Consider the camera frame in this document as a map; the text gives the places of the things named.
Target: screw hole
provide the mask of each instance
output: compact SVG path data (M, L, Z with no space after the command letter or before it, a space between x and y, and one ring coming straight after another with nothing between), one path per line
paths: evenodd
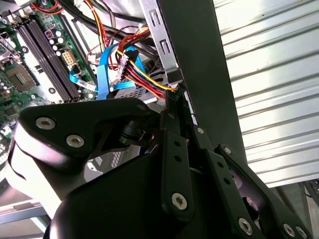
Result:
M51 125L51 123L49 122L49 121L41 121L41 124L42 125L46 125L46 126L50 126Z
M179 156L175 155L174 158L177 162L181 162L181 158Z
M224 178L224 182L228 185L230 184L230 181L227 178Z
M224 164L222 164L221 162L217 162L218 166L223 168L224 167Z
M76 144L79 144L79 143L80 143L80 140L78 140L77 138L73 138L73 139L71 139L71 141L72 141L73 143L76 143Z

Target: motherboard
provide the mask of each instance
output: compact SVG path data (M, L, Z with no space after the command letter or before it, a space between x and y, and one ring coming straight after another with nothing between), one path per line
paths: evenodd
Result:
M31 8L0 21L0 165L20 111L96 97L94 69L66 29L61 16ZM71 82L70 72L86 87Z

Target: white louvered panel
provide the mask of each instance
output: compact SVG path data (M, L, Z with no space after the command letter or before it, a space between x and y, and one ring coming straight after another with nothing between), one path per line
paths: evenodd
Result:
M319 178L319 0L215 0L249 166Z

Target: screw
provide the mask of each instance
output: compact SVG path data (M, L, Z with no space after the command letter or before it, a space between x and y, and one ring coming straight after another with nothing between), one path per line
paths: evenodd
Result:
M240 218L238 220L238 224L241 230L243 230L247 235L251 236L253 234L253 228L246 219Z
M204 132L201 128L197 128L197 131L198 131L200 134L205 134L205 132Z
M139 108L139 109L141 109L142 111L144 111L144 110L145 110L145 107L144 107L144 106L142 106L142 105L138 105L138 108Z
M80 148L84 145L84 139L81 136L72 134L66 138L66 143L74 148Z
M41 129L50 130L50 129L55 128L54 120L47 118L47 117L38 118L35 121L35 124L36 124L36 126L38 126Z
M226 153L231 154L231 150L229 148L224 147L224 150L225 150Z
M172 119L175 119L175 116L171 113L169 113L168 116L171 117Z
M307 234L305 233L304 230L302 230L300 227L296 226L297 231L299 232L299 234L304 238L307 239Z
M293 238L296 236L294 230L288 224L284 224L284 228L289 236L291 236Z
M171 201L180 210L185 210L187 208L186 198L180 193L174 193L171 197Z

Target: metal frame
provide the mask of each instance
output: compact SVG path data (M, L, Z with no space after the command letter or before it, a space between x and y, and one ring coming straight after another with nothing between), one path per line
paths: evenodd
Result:
M14 204L10 208L7 206L6 208L4 210L0 208L0 224L46 215L46 211L40 203L22 202Z

